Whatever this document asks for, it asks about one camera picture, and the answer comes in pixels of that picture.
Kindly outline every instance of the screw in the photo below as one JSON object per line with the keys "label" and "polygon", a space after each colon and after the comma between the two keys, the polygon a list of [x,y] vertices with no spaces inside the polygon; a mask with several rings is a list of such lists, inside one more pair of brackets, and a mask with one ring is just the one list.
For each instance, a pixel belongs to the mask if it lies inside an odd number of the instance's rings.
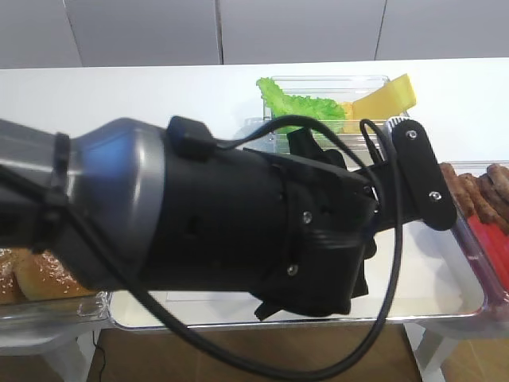
{"label": "screw", "polygon": [[286,273],[288,276],[295,276],[299,271],[299,266],[297,264],[292,264],[286,269]]}
{"label": "screw", "polygon": [[439,201],[442,198],[442,195],[438,191],[432,191],[428,196],[431,201]]}
{"label": "screw", "polygon": [[413,141],[414,139],[417,138],[417,131],[415,131],[415,130],[408,130],[405,135],[406,135],[406,137],[409,140]]}
{"label": "screw", "polygon": [[313,215],[311,214],[311,212],[304,211],[304,213],[302,214],[302,222],[304,224],[309,224],[311,223],[311,220],[313,220]]}

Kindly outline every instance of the wooden floor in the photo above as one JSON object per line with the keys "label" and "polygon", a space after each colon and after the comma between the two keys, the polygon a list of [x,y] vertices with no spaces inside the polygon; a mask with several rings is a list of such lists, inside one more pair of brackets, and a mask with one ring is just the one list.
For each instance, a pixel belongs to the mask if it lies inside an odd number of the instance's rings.
{"label": "wooden floor", "polygon": [[[366,333],[364,326],[210,332],[207,337],[231,351],[285,368],[320,368],[339,360]],[[103,382],[259,382],[214,361],[163,332],[104,330],[99,344],[107,353]],[[88,382],[99,380],[100,352]],[[509,341],[464,341],[443,367],[448,382],[509,381]],[[0,357],[0,382],[60,382],[40,357]],[[332,381],[419,382],[400,325],[388,325],[374,348],[351,370]]]}

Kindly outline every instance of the bread bun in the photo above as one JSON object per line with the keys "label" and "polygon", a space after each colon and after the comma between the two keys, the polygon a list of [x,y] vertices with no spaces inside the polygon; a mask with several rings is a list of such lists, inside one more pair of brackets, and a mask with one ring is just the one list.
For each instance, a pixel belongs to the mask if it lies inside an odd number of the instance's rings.
{"label": "bread bun", "polygon": [[16,255],[10,249],[0,249],[0,305],[25,301],[14,276]]}
{"label": "bread bun", "polygon": [[82,287],[49,251],[35,255],[17,249],[14,273],[28,300],[49,300],[86,296],[95,292]]}

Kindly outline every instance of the table leg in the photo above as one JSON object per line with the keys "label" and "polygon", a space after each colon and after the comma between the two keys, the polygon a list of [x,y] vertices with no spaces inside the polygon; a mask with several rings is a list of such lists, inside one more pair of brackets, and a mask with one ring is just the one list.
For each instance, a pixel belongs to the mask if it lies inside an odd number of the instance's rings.
{"label": "table leg", "polygon": [[404,326],[423,382],[445,382],[441,365],[459,341],[443,337],[417,324]]}
{"label": "table leg", "polygon": [[[95,338],[99,338],[99,333],[100,330],[95,331]],[[85,382],[94,351],[92,332],[86,332],[59,348],[41,355],[64,382]]]}

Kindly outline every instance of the black cable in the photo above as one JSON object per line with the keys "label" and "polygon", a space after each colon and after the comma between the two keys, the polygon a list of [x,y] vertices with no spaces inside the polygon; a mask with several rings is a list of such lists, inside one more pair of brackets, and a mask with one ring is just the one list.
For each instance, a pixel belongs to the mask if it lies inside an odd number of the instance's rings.
{"label": "black cable", "polygon": [[363,135],[364,141],[367,146],[367,151],[369,152],[371,160],[373,161],[373,163],[382,163],[383,162],[382,155],[380,154],[379,149],[376,148],[376,145],[373,143],[371,137],[367,133],[366,125],[364,123],[361,123],[359,128],[360,133]]}
{"label": "black cable", "polygon": [[[346,154],[348,154],[354,162],[356,162],[360,167],[366,170],[368,177],[373,181],[373,184],[377,190],[377,194],[379,195],[380,204],[383,207],[383,198],[381,197],[382,188],[377,188],[378,179],[376,179],[375,175],[360,161],[360,159],[352,153],[352,151],[347,148],[335,135],[332,133],[325,125],[314,120],[307,119],[306,117],[297,117],[292,116],[288,117],[283,121],[282,119],[275,119],[273,123],[269,126],[270,129],[276,130],[279,127],[286,126],[299,126],[301,124],[305,124],[309,128],[313,128],[324,134],[327,138],[331,140],[336,146],[338,146],[341,150],[343,150]],[[315,380],[325,380],[328,378],[332,378],[341,372],[352,367],[356,364],[363,355],[369,350],[369,348],[373,345],[376,338],[380,334],[383,325],[387,319],[387,315],[389,314],[390,306],[392,304],[392,300],[394,298],[394,293],[396,290],[397,282],[398,282],[398,274],[399,269],[401,267],[401,257],[402,257],[402,194],[401,194],[401,181],[398,173],[398,163],[394,150],[391,147],[391,144],[387,141],[387,138],[383,135],[382,131],[371,121],[363,120],[362,124],[367,124],[373,129],[373,131],[379,136],[380,142],[382,143],[384,149],[388,153],[388,160],[390,166],[393,170],[394,176],[394,216],[395,216],[395,233],[394,233],[394,260],[393,265],[390,271],[390,280],[387,286],[386,296],[383,299],[383,304],[380,308],[379,314],[375,319],[375,322],[371,329],[369,330],[367,336],[361,341],[361,343],[355,348],[350,355],[345,357],[342,361],[339,361],[331,366],[320,370],[313,371],[302,371],[296,372],[294,370],[285,370],[280,368],[275,368],[266,364],[259,363],[257,361],[252,361],[245,359],[243,357],[237,356],[228,352],[226,349],[220,348],[218,345],[206,340],[198,333],[190,330],[184,323],[180,322],[175,316],[173,316],[169,311],[167,311],[163,306],[161,306],[144,288],[144,286],[137,280],[135,275],[128,273],[123,269],[123,266],[117,263],[117,260],[110,253],[108,247],[106,247],[103,243],[103,240],[98,237],[95,230],[89,224],[89,222],[84,218],[81,211],[79,211],[76,207],[69,205],[66,209],[67,218],[69,223],[74,227],[74,229],[81,235],[82,239],[85,243],[90,247],[90,249],[97,255],[97,259],[101,261],[101,263],[105,266],[106,269],[150,312],[157,318],[163,325],[165,325],[168,329],[173,331],[177,336],[181,337],[191,345],[195,346],[197,349],[207,353],[208,355],[222,361],[226,364],[234,366],[236,368],[240,368],[244,371],[251,372],[254,374],[258,374],[260,376],[266,376],[270,378],[275,378],[279,380],[294,380],[294,381],[315,381]],[[261,127],[259,130],[266,131],[266,125]],[[237,140],[233,142],[218,141],[221,145],[221,149],[230,150],[232,148],[237,147],[243,142],[249,142],[249,140],[257,139],[263,136],[260,132],[255,132],[250,137]],[[2,176],[5,173],[11,172],[7,168],[0,166],[0,181],[2,180]],[[6,182],[13,189],[22,189],[24,182],[17,182],[17,179],[10,179],[9,182]],[[35,197],[40,197],[38,195],[38,191],[34,193]]]}
{"label": "black cable", "polygon": [[92,330],[92,344],[94,344],[95,348],[103,354],[103,366],[101,366],[101,369],[99,370],[99,382],[103,382],[103,373],[104,369],[106,368],[106,351],[102,346],[97,345],[97,342],[95,341],[95,332],[93,330]]}

